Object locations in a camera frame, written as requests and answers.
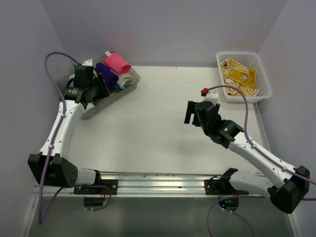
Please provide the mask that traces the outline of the grey plastic bin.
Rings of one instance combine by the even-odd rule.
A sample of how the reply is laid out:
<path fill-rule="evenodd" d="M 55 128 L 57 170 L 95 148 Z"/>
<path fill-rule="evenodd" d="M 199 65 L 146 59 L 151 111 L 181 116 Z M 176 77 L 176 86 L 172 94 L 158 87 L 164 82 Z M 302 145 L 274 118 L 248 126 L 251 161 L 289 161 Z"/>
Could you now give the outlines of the grey plastic bin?
<path fill-rule="evenodd" d="M 88 59 L 88 61 L 89 62 L 91 61 L 95 65 L 96 63 L 104 63 L 105 58 L 106 56 L 103 56 L 94 61 L 92 59 Z M 124 89 L 120 89 L 119 92 L 115 92 L 115 91 L 111 92 L 109 97 L 106 97 L 99 102 L 89 104 L 87 106 L 87 110 L 83 113 L 81 119 L 89 119 L 90 117 L 94 116 L 101 110 L 105 109 L 106 107 L 108 107 L 109 105 L 117 101 L 118 99 L 122 98 L 123 96 L 135 90 L 137 88 L 137 83 L 140 81 L 140 76 L 135 72 L 133 68 L 129 70 L 128 74 L 131 77 L 130 85 L 128 85 L 127 87 L 125 86 Z M 69 81 L 70 76 L 71 75 L 69 74 L 57 80 L 56 83 L 60 87 L 60 89 L 66 86 L 66 83 Z"/>

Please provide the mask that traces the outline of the pink towel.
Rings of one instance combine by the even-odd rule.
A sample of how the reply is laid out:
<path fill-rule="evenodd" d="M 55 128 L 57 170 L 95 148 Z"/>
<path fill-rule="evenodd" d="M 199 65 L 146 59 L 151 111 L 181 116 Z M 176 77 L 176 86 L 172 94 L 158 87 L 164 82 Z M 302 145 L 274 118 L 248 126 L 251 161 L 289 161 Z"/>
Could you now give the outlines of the pink towel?
<path fill-rule="evenodd" d="M 117 53 L 105 52 L 106 58 L 104 63 L 115 73 L 121 75 L 130 71 L 131 65 Z"/>

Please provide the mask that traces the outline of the light blue towel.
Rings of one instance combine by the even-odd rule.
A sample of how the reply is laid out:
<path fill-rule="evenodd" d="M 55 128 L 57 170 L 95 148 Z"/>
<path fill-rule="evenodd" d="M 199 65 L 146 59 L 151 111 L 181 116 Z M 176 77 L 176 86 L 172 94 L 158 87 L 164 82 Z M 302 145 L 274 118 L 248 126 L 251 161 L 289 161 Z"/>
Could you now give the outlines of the light blue towel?
<path fill-rule="evenodd" d="M 69 77 L 69 80 L 68 80 L 68 82 L 66 84 L 67 87 L 74 87 L 74 83 L 73 83 L 74 78 L 75 78 L 75 75 L 71 75 Z"/>

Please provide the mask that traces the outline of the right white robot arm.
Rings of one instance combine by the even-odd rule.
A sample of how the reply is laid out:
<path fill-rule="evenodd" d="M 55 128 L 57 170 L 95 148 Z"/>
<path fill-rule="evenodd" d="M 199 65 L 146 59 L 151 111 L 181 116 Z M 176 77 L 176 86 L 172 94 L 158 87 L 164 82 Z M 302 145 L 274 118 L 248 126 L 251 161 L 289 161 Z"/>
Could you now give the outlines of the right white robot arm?
<path fill-rule="evenodd" d="M 309 191 L 310 171 L 283 162 L 247 138 L 241 126 L 221 118 L 219 108 L 220 104 L 210 101 L 189 101 L 184 123 L 201 127 L 214 143 L 240 155 L 264 175 L 258 177 L 229 168 L 219 179 L 204 182 L 206 194 L 210 194 L 210 188 L 218 195 L 253 193 L 268 198 L 277 209 L 291 214 Z"/>

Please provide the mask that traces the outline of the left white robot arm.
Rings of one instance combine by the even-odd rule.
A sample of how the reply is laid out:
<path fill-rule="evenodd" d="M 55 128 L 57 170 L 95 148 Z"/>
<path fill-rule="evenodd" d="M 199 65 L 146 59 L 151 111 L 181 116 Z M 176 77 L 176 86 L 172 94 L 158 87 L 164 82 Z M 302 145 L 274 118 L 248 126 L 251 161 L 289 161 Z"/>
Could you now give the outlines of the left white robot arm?
<path fill-rule="evenodd" d="M 31 154 L 28 166 L 41 186 L 72 188 L 85 185 L 92 194 L 102 190 L 98 171 L 77 168 L 69 161 L 69 149 L 77 123 L 92 104 L 109 96 L 101 73 L 91 60 L 74 66 L 74 78 L 62 90 L 63 99 L 51 132 L 38 154 Z"/>

